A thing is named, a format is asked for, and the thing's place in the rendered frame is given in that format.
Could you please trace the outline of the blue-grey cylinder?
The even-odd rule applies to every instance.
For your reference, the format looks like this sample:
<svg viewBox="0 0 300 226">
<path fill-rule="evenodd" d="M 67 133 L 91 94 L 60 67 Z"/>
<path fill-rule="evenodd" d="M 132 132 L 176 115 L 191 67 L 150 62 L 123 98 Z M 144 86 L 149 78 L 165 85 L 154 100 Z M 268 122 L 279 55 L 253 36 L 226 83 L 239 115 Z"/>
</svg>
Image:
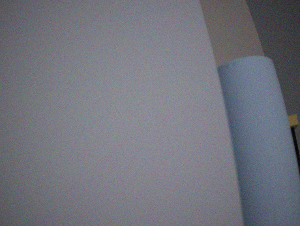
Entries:
<svg viewBox="0 0 300 226">
<path fill-rule="evenodd" d="M 300 175 L 273 60 L 217 68 L 229 123 L 244 226 L 300 226 Z"/>
</svg>

